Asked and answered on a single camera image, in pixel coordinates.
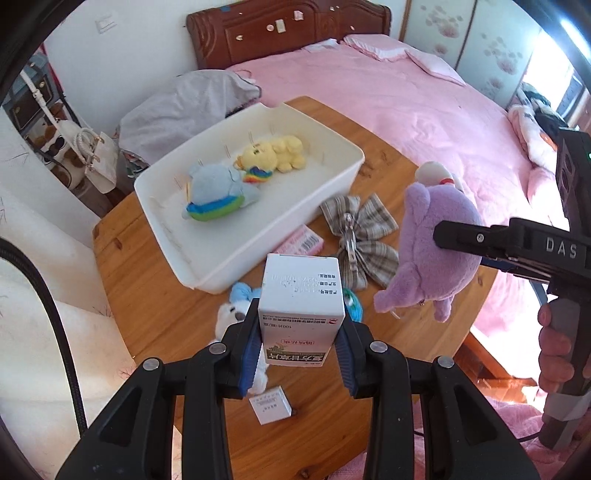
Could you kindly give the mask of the person's right hand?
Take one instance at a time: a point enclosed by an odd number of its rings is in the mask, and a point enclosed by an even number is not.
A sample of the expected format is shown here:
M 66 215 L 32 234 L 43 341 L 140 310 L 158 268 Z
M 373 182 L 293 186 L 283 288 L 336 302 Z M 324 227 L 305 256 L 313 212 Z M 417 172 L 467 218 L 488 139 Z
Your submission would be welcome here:
M 538 321 L 542 326 L 539 334 L 539 386 L 546 393 L 556 393 L 561 385 L 572 379 L 575 369 L 566 360 L 571 350 L 571 341 L 564 334 L 551 327 L 552 313 L 548 304 L 538 312 Z

